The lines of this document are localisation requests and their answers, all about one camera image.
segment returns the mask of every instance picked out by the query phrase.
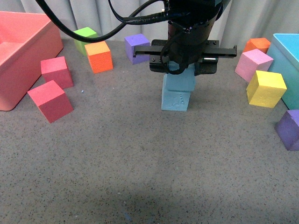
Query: lavender block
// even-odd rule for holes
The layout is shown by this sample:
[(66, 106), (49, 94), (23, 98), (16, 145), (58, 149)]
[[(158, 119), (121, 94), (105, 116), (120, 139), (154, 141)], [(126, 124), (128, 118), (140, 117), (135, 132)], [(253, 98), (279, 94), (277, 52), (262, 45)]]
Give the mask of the lavender block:
[(299, 151), (299, 110), (285, 112), (275, 130), (287, 150)]
[(149, 40), (143, 34), (136, 34), (125, 37), (125, 46), (127, 56), (132, 64), (146, 62), (150, 59), (149, 55), (137, 55), (133, 57), (135, 46), (149, 46)]

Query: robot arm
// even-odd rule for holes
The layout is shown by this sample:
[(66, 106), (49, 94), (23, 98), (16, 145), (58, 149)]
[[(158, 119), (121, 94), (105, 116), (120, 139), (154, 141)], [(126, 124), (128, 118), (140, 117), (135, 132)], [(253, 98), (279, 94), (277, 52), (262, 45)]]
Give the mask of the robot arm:
[[(219, 57), (235, 57), (237, 48), (220, 49), (219, 41), (208, 41), (214, 22), (220, 18), (230, 0), (169, 0), (166, 10), (181, 9), (188, 16), (168, 21), (168, 40), (153, 40), (152, 46), (136, 46), (134, 55), (150, 54), (150, 69), (181, 74), (195, 63), (195, 75), (213, 74)], [(168, 62), (179, 64), (169, 70)]]

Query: white curtain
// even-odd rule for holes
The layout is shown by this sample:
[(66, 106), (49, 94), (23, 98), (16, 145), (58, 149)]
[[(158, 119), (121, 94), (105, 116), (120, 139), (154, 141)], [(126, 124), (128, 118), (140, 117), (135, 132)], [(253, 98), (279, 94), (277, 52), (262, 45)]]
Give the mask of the white curtain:
[[(111, 0), (115, 10), (128, 16), (147, 0)], [(107, 0), (46, 0), (57, 17), (71, 30), (90, 27), (99, 35), (106, 34), (120, 22), (113, 16)], [(154, 3), (141, 15), (160, 12), (162, 2)], [(0, 11), (42, 13), (34, 0), (0, 0)], [(231, 0), (222, 17), (215, 23), (209, 39), (220, 40), (222, 47), (238, 45), (242, 49), (249, 38), (274, 33), (299, 33), (299, 0)], [(129, 26), (111, 40), (143, 33), (149, 40), (167, 39), (167, 22)]]

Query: foam block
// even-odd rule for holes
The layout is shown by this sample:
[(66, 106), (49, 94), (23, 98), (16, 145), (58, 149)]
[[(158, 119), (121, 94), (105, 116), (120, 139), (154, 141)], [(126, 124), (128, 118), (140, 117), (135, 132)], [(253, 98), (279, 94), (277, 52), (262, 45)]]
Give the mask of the foam block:
[(105, 41), (85, 45), (93, 73), (113, 69), (111, 51)]
[[(169, 62), (170, 70), (179, 69), (179, 64), (175, 62)], [(194, 64), (189, 65), (182, 74), (166, 76), (165, 87), (170, 91), (194, 91), (195, 88), (195, 76), (194, 76)]]
[(187, 111), (190, 91), (170, 91), (166, 89), (166, 79), (169, 74), (164, 75), (162, 87), (162, 105), (164, 111)]
[(261, 52), (266, 54), (270, 44), (270, 41), (268, 41), (266, 38), (249, 39), (249, 41), (245, 45), (243, 52), (259, 49)]
[(260, 50), (250, 50), (242, 53), (235, 69), (235, 73), (249, 83), (256, 70), (267, 71), (272, 62), (273, 58)]
[(64, 90), (53, 80), (29, 90), (28, 94), (50, 123), (73, 111)]
[[(84, 36), (84, 37), (90, 37), (90, 38), (94, 38), (94, 37), (98, 37), (97, 32), (95, 32), (93, 29), (89, 28), (89, 27), (85, 27), (82, 29), (78, 29), (74, 31), (76, 34), (80, 35), (80, 36)], [(79, 52), (81, 52), (81, 54), (86, 56), (86, 50), (85, 50), (85, 45), (87, 45), (88, 43), (86, 42), (82, 42), (82, 41), (78, 41), (75, 40), (75, 45), (76, 48)]]
[(246, 91), (250, 105), (273, 108), (285, 93), (286, 85), (281, 74), (257, 70)]
[(287, 150), (299, 151), (299, 110), (285, 112), (275, 130)]
[(46, 82), (54, 80), (62, 89), (74, 86), (64, 56), (41, 61), (41, 69)]
[(149, 40), (143, 34), (137, 34), (125, 37), (125, 47), (128, 59), (132, 64), (146, 62), (150, 59), (149, 55), (137, 55), (133, 57), (135, 46), (149, 46)]

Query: black cable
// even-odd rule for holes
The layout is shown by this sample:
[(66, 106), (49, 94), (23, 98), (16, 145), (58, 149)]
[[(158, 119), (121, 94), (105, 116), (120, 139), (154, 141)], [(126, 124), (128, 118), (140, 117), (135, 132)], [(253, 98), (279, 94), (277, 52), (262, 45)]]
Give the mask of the black cable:
[(127, 25), (145, 25), (157, 22), (163, 22), (167, 20), (174, 20), (189, 15), (189, 12), (182, 12), (181, 9), (167, 10), (161, 13), (155, 13), (146, 16), (137, 17), (121, 17), (112, 6), (111, 0), (108, 0), (111, 11), (113, 12), (116, 19)]
[[(147, 6), (157, 2), (157, 1), (163, 1), (165, 3), (166, 0), (149, 0), (147, 2), (145, 2), (144, 4), (142, 4), (139, 8), (137, 8), (131, 15), (130, 17), (134, 17), (137, 14), (139, 14), (142, 10), (144, 10)], [(117, 28), (115, 28), (114, 30), (112, 30), (111, 32), (100, 36), (100, 37), (84, 37), (81, 35), (78, 35), (76, 33), (74, 33), (73, 31), (71, 31), (70, 29), (68, 29), (57, 17), (56, 15), (53, 13), (53, 11), (50, 9), (50, 7), (47, 5), (47, 3), (44, 0), (36, 0), (37, 4), (40, 6), (40, 8), (46, 13), (46, 15), (52, 20), (52, 22), (65, 34), (67, 34), (68, 36), (78, 40), (78, 41), (83, 41), (83, 42), (87, 42), (87, 43), (95, 43), (95, 42), (100, 42), (100, 41), (104, 41), (109, 39), (110, 37), (114, 36), (115, 34), (117, 34), (121, 29), (123, 29), (126, 24), (122, 23), (120, 24)]]
[(164, 69), (166, 70), (167, 73), (170, 73), (172, 75), (179, 75), (181, 73), (183, 73), (183, 71), (188, 67), (188, 63), (182, 63), (179, 65), (179, 69), (178, 70), (169, 70), (168, 66), (166, 66), (163, 62), (163, 56), (165, 54), (166, 51), (168, 51), (168, 49), (170, 48), (170, 46), (175, 42), (176, 39), (178, 39), (179, 37), (181, 37), (184, 34), (184, 32), (179, 32), (177, 34), (175, 34), (173, 37), (171, 37), (167, 43), (164, 45), (164, 47), (161, 50), (161, 54), (160, 54), (160, 61), (161, 64), (163, 65)]

